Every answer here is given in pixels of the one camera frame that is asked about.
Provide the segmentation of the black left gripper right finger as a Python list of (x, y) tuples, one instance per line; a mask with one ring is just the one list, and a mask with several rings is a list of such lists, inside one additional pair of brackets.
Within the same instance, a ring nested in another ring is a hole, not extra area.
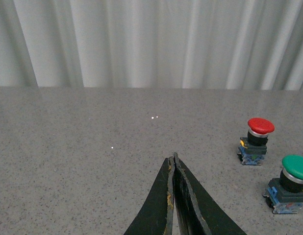
[(244, 235), (174, 153), (174, 194), (182, 235)]

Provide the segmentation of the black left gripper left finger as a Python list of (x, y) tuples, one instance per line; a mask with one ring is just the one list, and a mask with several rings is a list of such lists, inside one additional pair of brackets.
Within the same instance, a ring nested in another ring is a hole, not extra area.
[(166, 158), (147, 198), (125, 231), (126, 235), (171, 235), (174, 214), (175, 162)]

